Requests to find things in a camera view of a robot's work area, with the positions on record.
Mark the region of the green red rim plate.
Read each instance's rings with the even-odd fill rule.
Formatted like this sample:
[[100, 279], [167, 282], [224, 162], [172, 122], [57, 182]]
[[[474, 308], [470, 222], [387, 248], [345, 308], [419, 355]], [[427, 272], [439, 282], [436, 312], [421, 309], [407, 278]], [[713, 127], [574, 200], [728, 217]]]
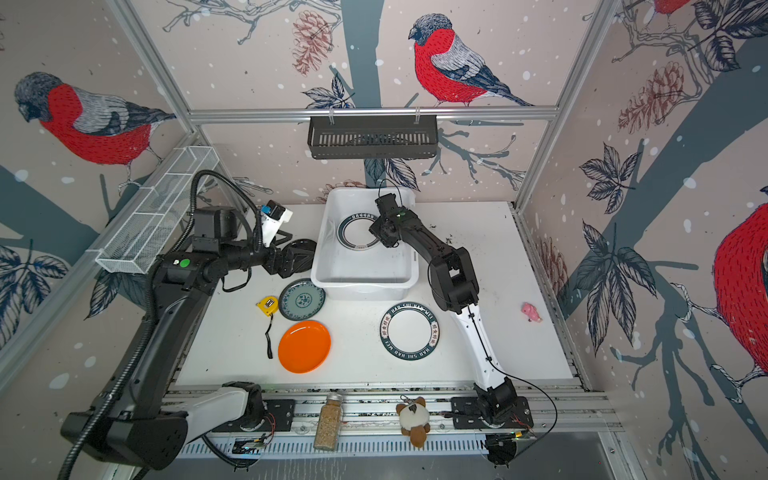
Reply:
[[355, 213], [341, 221], [336, 237], [339, 244], [348, 250], [365, 251], [373, 248], [378, 238], [370, 232], [370, 227], [378, 217], [371, 213]]

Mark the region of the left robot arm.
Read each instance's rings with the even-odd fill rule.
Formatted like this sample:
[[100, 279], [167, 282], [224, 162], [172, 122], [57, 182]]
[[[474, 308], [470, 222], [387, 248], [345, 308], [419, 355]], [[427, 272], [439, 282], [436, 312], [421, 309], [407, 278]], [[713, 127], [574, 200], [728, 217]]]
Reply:
[[72, 444], [59, 478], [81, 453], [110, 463], [161, 470], [191, 441], [228, 422], [259, 426], [268, 416], [259, 385], [231, 381], [165, 410], [162, 400], [188, 337], [228, 273], [261, 267], [288, 278], [311, 269], [317, 244], [287, 232], [267, 246], [262, 226], [231, 207], [198, 209], [179, 245], [150, 268], [146, 312], [119, 367], [88, 410], [70, 413], [61, 434]]

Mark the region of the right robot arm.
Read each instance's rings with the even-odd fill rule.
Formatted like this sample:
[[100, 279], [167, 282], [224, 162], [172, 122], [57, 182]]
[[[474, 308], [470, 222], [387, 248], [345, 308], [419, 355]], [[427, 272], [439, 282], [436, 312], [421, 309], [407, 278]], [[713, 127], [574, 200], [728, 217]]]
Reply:
[[480, 417], [496, 426], [510, 421], [517, 391], [496, 360], [479, 309], [479, 284], [470, 253], [445, 243], [390, 193], [375, 200], [379, 216], [369, 228], [385, 247], [412, 247], [427, 263], [426, 278], [437, 306], [453, 315], [475, 358], [474, 390]]

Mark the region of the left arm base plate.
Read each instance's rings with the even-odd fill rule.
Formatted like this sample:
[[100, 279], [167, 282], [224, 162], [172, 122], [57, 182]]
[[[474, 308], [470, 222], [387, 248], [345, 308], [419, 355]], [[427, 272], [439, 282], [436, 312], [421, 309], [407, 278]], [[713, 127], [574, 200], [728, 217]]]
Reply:
[[267, 399], [260, 406], [232, 421], [216, 427], [214, 433], [288, 432], [291, 430], [296, 401]]

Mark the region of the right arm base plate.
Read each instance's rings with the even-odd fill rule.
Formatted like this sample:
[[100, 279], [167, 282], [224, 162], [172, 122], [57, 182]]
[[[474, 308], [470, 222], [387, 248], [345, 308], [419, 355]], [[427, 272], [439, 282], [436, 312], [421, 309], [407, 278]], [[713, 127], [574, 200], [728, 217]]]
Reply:
[[519, 396], [512, 404], [512, 410], [502, 423], [489, 423], [480, 414], [476, 397], [452, 397], [450, 411], [445, 415], [453, 422], [456, 430], [471, 429], [522, 429], [533, 428], [533, 418], [528, 400]]

